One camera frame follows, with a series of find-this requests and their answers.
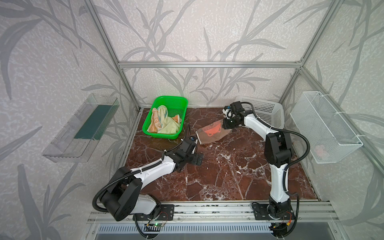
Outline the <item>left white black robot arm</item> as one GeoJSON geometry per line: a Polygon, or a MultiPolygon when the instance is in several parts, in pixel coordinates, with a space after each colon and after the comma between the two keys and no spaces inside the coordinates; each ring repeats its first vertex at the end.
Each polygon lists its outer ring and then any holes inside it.
{"type": "Polygon", "coordinates": [[[92,200],[96,211],[110,213],[116,221],[130,215],[145,215],[155,219],[161,214],[161,203],[155,197],[142,195],[144,187],[165,175],[181,171],[187,164],[200,166],[203,154],[197,153],[198,138],[182,140],[160,159],[140,168],[118,169],[108,184],[92,200]]]}

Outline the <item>pink brown bear towel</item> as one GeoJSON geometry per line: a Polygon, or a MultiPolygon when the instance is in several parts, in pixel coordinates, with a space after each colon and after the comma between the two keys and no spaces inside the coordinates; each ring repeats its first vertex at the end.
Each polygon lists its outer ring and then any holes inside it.
{"type": "Polygon", "coordinates": [[[216,121],[196,131],[201,145],[217,142],[232,132],[232,129],[223,127],[223,120],[216,121]]]}

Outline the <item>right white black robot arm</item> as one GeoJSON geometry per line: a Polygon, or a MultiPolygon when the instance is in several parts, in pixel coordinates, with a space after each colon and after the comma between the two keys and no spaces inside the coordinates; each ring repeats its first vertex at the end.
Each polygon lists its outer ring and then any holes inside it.
{"type": "Polygon", "coordinates": [[[292,158],[290,134],[263,121],[249,102],[234,102],[223,108],[224,129],[247,127],[265,140],[265,158],[271,168],[270,214],[281,214],[291,206],[288,194],[287,166],[292,158]]]}

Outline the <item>yellow green towel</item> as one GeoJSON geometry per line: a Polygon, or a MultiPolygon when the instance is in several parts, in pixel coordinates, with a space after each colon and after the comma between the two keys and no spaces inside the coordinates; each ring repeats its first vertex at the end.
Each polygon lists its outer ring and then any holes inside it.
{"type": "Polygon", "coordinates": [[[178,133],[182,122],[180,115],[170,117],[166,106],[159,106],[157,109],[159,111],[160,123],[162,125],[162,128],[158,131],[158,133],[167,135],[178,133]]]}

